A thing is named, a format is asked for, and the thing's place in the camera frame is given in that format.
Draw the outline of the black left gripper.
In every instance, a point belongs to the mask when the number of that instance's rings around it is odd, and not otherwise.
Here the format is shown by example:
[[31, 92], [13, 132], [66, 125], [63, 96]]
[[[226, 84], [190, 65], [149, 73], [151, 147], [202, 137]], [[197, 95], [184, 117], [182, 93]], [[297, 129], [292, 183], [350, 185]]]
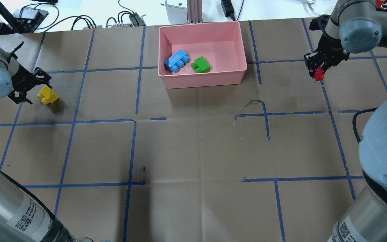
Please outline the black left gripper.
[[52, 77], [40, 67], [36, 67], [34, 72], [31, 73], [23, 66], [19, 66], [17, 72], [12, 76], [13, 91], [8, 95], [8, 98], [17, 104], [24, 102], [33, 104], [32, 101], [27, 98], [27, 92], [36, 85], [42, 84], [52, 88], [50, 85], [51, 78]]

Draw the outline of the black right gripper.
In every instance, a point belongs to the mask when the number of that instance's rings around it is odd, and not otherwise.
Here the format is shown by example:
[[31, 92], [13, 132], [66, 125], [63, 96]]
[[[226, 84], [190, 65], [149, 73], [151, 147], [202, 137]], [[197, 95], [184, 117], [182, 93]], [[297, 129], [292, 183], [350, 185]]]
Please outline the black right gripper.
[[322, 35], [318, 47], [313, 53], [304, 54], [304, 63], [311, 78], [314, 78], [318, 67], [328, 70], [332, 66], [337, 66], [342, 61], [349, 59], [349, 52], [343, 49], [341, 41], [326, 35]]

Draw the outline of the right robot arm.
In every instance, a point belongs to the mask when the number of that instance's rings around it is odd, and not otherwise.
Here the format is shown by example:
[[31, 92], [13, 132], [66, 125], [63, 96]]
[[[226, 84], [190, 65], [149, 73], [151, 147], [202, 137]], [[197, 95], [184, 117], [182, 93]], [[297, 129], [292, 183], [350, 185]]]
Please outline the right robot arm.
[[[350, 54], [387, 48], [387, 8], [374, 0], [338, 0], [329, 15], [310, 22], [321, 31], [317, 48], [304, 55], [311, 78], [322, 81]], [[387, 242], [387, 99], [352, 118], [364, 188], [332, 227], [329, 242]]]

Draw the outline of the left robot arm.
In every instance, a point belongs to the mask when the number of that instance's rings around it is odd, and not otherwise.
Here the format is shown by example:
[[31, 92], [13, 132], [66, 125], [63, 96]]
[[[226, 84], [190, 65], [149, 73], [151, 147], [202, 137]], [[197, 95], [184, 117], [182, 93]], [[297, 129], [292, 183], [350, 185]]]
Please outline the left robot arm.
[[[22, 46], [23, 42], [12, 51], [0, 47], [0, 98], [17, 104], [29, 103], [27, 92], [37, 85], [51, 88], [51, 77], [43, 69], [31, 72], [17, 61], [15, 53]], [[0, 170], [0, 242], [91, 241], [75, 237], [37, 196]]]

